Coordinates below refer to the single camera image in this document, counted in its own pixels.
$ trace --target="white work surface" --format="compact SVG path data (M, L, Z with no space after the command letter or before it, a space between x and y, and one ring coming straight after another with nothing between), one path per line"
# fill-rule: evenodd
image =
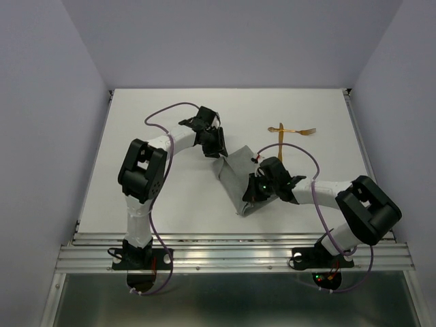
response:
M284 142L301 146L318 160L319 180L349 181L366 174L342 90L314 89L117 89L104 129L91 184L80 219L80 233L124 233L127 213L117 176L130 142L162 135L144 124L149 114L175 104L193 102L217 111L228 153L244 145L253 152L278 142L267 128L282 122L288 129L315 127L316 134L285 133ZM168 129L196 114L191 106L156 116ZM277 156L278 148L266 157ZM323 232L313 205L275 200L248 217L240 217L197 145L174 157L171 173L156 202L153 219L162 233L314 233ZM291 175L315 174L313 162L300 151L283 147L283 163ZM331 227L344 222L339 211L322 209Z

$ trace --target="lavender wall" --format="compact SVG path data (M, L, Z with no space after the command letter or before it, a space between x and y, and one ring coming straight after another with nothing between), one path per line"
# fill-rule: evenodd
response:
M0 44L0 324L39 326L84 197L107 87L58 0L3 0Z
M401 0L63 0L109 87L352 87Z
M352 101L377 181L403 210L436 321L436 2L405 0L362 71Z

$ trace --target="gray cloth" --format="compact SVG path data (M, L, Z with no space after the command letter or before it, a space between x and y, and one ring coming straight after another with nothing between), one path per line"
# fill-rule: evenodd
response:
M248 187L249 174L255 170L255 164L251 161L253 154L253 151L246 145L228 157L215 160L212 164L213 172L227 191L236 212L243 217L250 215L277 198L272 196L267 201L258 203L243 201L243 196Z

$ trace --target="glass panel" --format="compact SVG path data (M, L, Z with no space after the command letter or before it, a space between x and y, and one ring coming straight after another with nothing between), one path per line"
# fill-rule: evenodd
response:
M345 273L342 287L362 277ZM295 278L311 282L307 273L174 275L159 295L139 297L125 275L69 275L55 326L419 326L402 272L372 272L332 295Z

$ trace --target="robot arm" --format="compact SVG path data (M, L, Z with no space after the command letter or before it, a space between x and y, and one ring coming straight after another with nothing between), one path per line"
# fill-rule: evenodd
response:
M201 144L206 157L227 156L223 129L219 124L216 112L200 107L195 117L181 121L179 126L171 129L173 154ZM132 141L119 172L118 182L127 202L127 232L120 256L133 268L143 267L151 257L153 237L149 212L164 184L170 137L163 135L147 142Z
M293 204L313 204L311 181L305 176L290 176L283 164L271 157L260 162L249 176L244 201L265 201L271 195ZM317 202L339 209L347 223L331 231L335 243L346 251L359 244L376 245L401 218L395 203L367 176L351 182L315 182ZM339 255L329 237L324 235L310 251L303 251L301 270L331 266Z

